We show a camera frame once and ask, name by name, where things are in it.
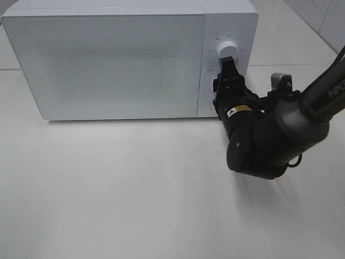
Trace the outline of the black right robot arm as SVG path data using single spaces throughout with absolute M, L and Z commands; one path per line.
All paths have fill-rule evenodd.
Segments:
M 232 171 L 268 180 L 282 176 L 327 137 L 330 120 L 344 110 L 343 51 L 303 91 L 292 89 L 290 74 L 272 74 L 265 97 L 247 88 L 232 57 L 220 63 L 213 105 L 229 141 L 226 163 Z

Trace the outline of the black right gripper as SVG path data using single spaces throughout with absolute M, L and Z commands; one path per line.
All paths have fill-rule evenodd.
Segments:
M 223 100 L 233 103 L 242 98 L 253 100 L 259 98 L 247 88 L 245 78 L 238 72 L 233 57 L 221 58 L 220 63 L 220 74 L 217 74 L 217 78 L 213 80 L 213 92 L 216 94 L 213 100 L 215 108 L 218 108 Z

